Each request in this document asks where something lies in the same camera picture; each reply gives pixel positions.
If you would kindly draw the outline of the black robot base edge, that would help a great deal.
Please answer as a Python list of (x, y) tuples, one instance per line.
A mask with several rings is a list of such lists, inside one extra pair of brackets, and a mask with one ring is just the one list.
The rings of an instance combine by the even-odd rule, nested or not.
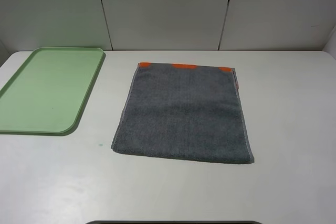
[(146, 221), (133, 221), (133, 220), (95, 220), (87, 222), (86, 224), (261, 224), (257, 221), (155, 221), (155, 220), (146, 220)]

